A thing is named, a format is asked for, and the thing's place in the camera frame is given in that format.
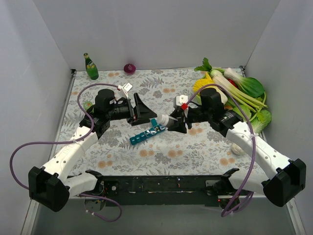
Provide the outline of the yellow napa cabbage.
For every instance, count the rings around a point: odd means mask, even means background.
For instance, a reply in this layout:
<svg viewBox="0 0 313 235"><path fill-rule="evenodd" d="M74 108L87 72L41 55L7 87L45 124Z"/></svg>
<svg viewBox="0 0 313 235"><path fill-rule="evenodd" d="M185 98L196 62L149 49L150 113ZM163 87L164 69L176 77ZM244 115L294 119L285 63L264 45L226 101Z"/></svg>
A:
<svg viewBox="0 0 313 235"><path fill-rule="evenodd" d="M198 79L194 86L193 86L193 92L195 93L196 91L198 91L201 87L203 87L204 85L207 85L207 84L213 84L213 80L211 78L211 76L209 75L208 72L205 73L205 76L201 79ZM206 87L207 89L208 88L214 88L221 96L221 101L223 104L226 104L226 102L228 101L228 98L227 96L223 93L223 91L216 87L216 86L210 86L210 87Z"/></svg>

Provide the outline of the purple onion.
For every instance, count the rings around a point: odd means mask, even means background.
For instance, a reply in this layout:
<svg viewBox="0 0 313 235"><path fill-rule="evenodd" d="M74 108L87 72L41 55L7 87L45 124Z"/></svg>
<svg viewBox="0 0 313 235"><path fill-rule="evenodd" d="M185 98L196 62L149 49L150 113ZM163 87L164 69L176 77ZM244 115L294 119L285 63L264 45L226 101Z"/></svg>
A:
<svg viewBox="0 0 313 235"><path fill-rule="evenodd" d="M124 66L123 70L126 74L133 74L136 71L136 67L135 65L128 63Z"/></svg>

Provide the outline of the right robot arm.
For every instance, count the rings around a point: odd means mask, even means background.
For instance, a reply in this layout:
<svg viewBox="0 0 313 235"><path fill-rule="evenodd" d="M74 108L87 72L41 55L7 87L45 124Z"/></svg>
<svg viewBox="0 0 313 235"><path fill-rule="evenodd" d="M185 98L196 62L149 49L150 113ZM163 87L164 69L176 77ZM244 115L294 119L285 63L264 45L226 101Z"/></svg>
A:
<svg viewBox="0 0 313 235"><path fill-rule="evenodd" d="M191 108L187 96L176 96L174 111L169 116L159 117L158 121L168 131L184 134L194 123L208 122L213 130L248 154L251 162L257 163L266 175L263 179L252 179L250 170L242 177L238 169L232 169L213 185L214 190L222 190L229 195L241 190L255 192L282 207L305 188L306 165L302 160L291 160L251 133L251 125L234 111L224 109L221 96L214 88L200 91L200 98L201 105Z"/></svg>

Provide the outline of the teal pill organizer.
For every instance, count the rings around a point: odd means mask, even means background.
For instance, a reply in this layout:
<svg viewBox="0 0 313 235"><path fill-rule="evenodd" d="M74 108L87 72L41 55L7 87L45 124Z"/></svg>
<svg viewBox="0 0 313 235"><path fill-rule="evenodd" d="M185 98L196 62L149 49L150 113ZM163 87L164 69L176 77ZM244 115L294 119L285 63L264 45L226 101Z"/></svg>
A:
<svg viewBox="0 0 313 235"><path fill-rule="evenodd" d="M159 133L162 133L166 130L166 127L159 124L157 122L157 120L155 118L151 119L150 121L150 124L151 124L151 128L133 136L133 137L130 137L130 144L131 145L136 145L138 143L141 143L143 141L146 141L147 139L159 134Z"/></svg>

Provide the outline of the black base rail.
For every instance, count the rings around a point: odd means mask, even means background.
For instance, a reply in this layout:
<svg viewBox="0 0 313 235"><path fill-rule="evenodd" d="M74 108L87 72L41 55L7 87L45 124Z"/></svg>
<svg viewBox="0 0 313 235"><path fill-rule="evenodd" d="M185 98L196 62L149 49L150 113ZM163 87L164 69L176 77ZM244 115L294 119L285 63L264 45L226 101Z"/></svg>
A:
<svg viewBox="0 0 313 235"><path fill-rule="evenodd" d="M90 198L106 197L108 206L135 205L203 205L219 206L219 196L236 192L229 177L239 169L232 168L222 175L163 175L163 176L99 176L96 188L85 191Z"/></svg>

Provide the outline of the parsley leaf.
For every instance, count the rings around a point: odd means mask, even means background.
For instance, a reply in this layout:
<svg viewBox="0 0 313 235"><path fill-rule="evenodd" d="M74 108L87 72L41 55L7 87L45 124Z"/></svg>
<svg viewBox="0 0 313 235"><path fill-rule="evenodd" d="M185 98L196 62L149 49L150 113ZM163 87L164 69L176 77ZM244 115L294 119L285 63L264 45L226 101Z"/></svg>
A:
<svg viewBox="0 0 313 235"><path fill-rule="evenodd" d="M204 57L203 60L202 60L202 65L195 67L194 71L211 72L212 71L212 66L209 63L208 58Z"/></svg>

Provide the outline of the green lettuce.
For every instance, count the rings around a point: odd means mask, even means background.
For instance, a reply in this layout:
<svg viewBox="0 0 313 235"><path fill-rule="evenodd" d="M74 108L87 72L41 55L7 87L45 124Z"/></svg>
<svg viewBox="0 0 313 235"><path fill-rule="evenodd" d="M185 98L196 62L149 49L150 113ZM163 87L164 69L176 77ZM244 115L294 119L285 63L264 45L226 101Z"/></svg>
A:
<svg viewBox="0 0 313 235"><path fill-rule="evenodd" d="M240 107L251 122L252 121L258 121L261 123L271 122L271 113L264 108L258 109L256 112L254 112L243 104L240 104ZM246 120L242 112L239 110L239 108L235 105L235 103L230 98L228 99L227 103L224 105L224 108L226 110L233 110L238 115L240 115L244 120Z"/></svg>

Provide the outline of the green glass bottle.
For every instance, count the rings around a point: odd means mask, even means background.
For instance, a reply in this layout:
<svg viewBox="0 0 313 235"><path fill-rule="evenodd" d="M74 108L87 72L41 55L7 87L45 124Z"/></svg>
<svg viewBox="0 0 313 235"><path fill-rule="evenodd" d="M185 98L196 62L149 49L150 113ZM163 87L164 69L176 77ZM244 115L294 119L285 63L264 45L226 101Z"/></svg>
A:
<svg viewBox="0 0 313 235"><path fill-rule="evenodd" d="M85 59L85 68L88 76L91 80L96 80L99 77L98 69L95 65L95 63L90 59L88 53L84 53L84 59Z"/></svg>

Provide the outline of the green can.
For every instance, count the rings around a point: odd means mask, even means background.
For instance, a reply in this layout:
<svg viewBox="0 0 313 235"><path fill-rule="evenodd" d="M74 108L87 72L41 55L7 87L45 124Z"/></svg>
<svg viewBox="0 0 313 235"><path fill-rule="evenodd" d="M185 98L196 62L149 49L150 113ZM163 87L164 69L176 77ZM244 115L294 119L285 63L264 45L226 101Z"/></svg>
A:
<svg viewBox="0 0 313 235"><path fill-rule="evenodd" d="M93 106L93 103L91 101L86 101L86 102L83 103L83 108L85 110L88 110L92 106Z"/></svg>

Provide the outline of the floral table mat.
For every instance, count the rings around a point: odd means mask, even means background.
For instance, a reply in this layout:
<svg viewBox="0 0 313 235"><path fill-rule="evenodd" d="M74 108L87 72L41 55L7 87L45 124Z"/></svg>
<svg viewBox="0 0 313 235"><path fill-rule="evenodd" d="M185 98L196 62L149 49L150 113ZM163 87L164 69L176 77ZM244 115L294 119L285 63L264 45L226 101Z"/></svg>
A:
<svg viewBox="0 0 313 235"><path fill-rule="evenodd" d="M74 78L59 140L70 139L83 118L79 104L94 102L100 89L132 84L130 95L141 100L158 114L173 111L177 95L191 96L194 83L204 76L193 69L139 70L132 75L123 71L101 71L97 80L79 71ZM237 156L232 143L208 123L195 123L186 134L164 131L146 141L130 144L130 137L150 128L149 123L130 126L125 120L112 121L100 140L90 147L71 169L78 175L88 169L103 175L210 175L238 168L245 176L250 157Z"/></svg>

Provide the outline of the bok choy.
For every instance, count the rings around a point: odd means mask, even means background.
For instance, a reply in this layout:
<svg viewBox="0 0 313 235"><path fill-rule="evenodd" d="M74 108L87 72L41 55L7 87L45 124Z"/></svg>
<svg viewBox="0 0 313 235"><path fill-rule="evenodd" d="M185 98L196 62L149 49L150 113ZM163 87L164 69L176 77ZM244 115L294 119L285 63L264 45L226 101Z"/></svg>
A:
<svg viewBox="0 0 313 235"><path fill-rule="evenodd" d="M263 85L257 79L243 77L231 68L225 69L224 76L236 83L239 90L250 97L257 98L265 92Z"/></svg>

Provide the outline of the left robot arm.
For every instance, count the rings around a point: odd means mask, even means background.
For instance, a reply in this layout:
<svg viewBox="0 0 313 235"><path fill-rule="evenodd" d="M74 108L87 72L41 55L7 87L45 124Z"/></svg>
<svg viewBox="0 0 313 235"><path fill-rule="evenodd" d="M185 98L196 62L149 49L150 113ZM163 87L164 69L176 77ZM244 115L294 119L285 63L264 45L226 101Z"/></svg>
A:
<svg viewBox="0 0 313 235"><path fill-rule="evenodd" d="M72 143L60 151L41 168L33 167L28 174L29 196L54 212L60 211L69 198L84 192L94 196L104 191L103 176L94 170L87 170L78 176L69 174L77 161L110 127L110 121L126 119L132 126L150 122L157 117L134 94L135 105L129 98L116 99L114 91L102 89L95 98L95 104L79 123Z"/></svg>

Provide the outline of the white pill bottle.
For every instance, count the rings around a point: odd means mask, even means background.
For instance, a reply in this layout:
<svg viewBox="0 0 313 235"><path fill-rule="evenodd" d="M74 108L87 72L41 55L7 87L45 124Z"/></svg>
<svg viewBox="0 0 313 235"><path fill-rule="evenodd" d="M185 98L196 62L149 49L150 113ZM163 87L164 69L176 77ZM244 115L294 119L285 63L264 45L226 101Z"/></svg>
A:
<svg viewBox="0 0 313 235"><path fill-rule="evenodd" d="M169 128L169 127L173 126L176 122L177 122L177 119L175 119L171 116L166 116L165 121L162 125Z"/></svg>

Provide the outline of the white bottle cap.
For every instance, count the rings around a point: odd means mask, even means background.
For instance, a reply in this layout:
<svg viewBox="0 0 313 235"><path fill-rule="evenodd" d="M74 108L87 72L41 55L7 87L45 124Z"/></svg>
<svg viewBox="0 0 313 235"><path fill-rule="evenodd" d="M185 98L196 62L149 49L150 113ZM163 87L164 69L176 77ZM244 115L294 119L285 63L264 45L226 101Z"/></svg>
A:
<svg viewBox="0 0 313 235"><path fill-rule="evenodd" d="M164 114L158 114L157 115L157 122L159 123L159 124L162 124L162 123L164 123L166 121L166 115L164 115Z"/></svg>

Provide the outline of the red pepper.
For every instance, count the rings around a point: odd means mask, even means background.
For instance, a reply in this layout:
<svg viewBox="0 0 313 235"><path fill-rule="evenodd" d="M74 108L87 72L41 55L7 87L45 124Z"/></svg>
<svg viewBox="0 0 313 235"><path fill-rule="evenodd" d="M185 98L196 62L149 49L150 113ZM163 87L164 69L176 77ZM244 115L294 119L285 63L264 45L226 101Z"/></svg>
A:
<svg viewBox="0 0 313 235"><path fill-rule="evenodd" d="M227 79L234 87L236 87L238 89L238 85L231 79Z"/></svg>

